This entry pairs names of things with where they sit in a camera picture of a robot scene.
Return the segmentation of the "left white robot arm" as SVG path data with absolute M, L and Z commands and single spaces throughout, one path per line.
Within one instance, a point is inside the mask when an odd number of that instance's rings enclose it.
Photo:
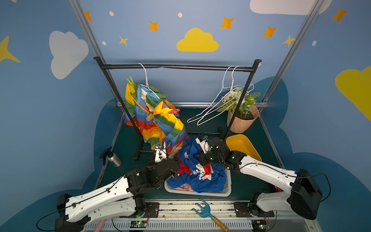
M 164 159 L 150 166 L 138 166 L 128 173 L 94 191 L 58 197 L 59 218 L 56 232 L 80 232 L 85 226 L 118 216 L 142 215 L 146 209 L 144 194 L 159 189 L 180 170 L 175 159 Z

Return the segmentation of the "blue red white jacket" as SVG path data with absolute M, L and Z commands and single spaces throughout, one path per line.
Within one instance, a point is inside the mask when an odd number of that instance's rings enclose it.
M 197 193 L 222 191 L 226 182 L 225 169 L 219 163 L 209 163 L 205 166 L 200 164 L 202 148 L 197 144 L 196 138 L 197 136 L 184 141 L 178 152 L 179 177 L 168 179 L 167 184 L 173 189 L 189 184 Z

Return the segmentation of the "pink kids jacket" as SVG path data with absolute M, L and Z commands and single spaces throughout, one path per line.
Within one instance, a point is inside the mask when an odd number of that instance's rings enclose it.
M 193 191 L 192 187 L 189 184 L 183 184 L 180 187 L 175 188 L 175 190 Z

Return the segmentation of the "pink clothespin rainbow jacket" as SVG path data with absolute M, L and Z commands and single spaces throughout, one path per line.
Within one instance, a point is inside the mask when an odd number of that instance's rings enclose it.
M 173 109 L 171 111 L 169 111 L 168 113 L 169 114 L 178 114 L 180 112 L 180 109 Z

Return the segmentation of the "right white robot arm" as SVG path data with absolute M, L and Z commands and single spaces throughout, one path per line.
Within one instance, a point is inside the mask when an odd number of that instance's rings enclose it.
M 201 163 L 216 162 L 225 169 L 258 178 L 280 189 L 275 193 L 257 193 L 249 205 L 254 212 L 293 211 L 305 219 L 316 219 L 323 193 L 308 171 L 295 172 L 266 164 L 243 152 L 230 150 L 219 138 L 197 137 L 196 142 L 202 148 Z

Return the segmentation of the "green clothespin rainbow jacket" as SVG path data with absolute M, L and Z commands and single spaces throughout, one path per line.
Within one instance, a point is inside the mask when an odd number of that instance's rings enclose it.
M 128 82 L 128 84 L 130 84 L 131 86 L 135 87 L 135 83 L 132 79 L 132 77 L 130 76 L 129 78 L 126 79 L 126 81 Z

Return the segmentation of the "rainbow striped jacket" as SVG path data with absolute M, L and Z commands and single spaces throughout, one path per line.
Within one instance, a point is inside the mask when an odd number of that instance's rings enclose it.
M 125 106 L 139 128 L 144 142 L 149 143 L 152 149 L 157 142 L 165 142 L 166 150 L 170 153 L 188 138 L 179 114 L 171 113 L 175 107 L 167 100 L 166 95 L 154 86 L 127 83 Z

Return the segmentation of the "white wire hanger pink jacket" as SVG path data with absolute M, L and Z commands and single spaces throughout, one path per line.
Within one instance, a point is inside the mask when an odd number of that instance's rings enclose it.
M 227 71 L 231 68 L 231 66 L 225 71 L 223 80 L 222 80 L 222 88 L 221 91 L 217 94 L 213 102 L 204 109 L 200 114 L 196 115 L 199 116 L 198 118 L 194 119 L 197 121 L 197 126 L 200 126 L 216 117 L 221 115 L 225 111 L 231 111 L 232 113 L 235 112 L 239 99 L 242 95 L 243 88 L 240 85 L 233 86 L 234 78 L 233 72 L 237 68 L 237 66 L 233 69 L 231 77 L 232 77 L 232 84 L 230 90 L 222 96 L 217 103 L 214 103 L 219 96 L 221 95 L 224 89 L 228 87 L 224 87 L 224 79 L 226 76 Z M 249 87 L 252 86 L 251 90 L 248 90 L 243 97 L 243 101 L 240 105 L 240 109 L 238 113 L 242 113 L 242 116 L 248 116 L 252 114 L 252 105 L 256 103 L 256 98 L 260 97 L 260 92 L 252 93 L 251 91 L 254 90 L 254 85 L 250 84 Z

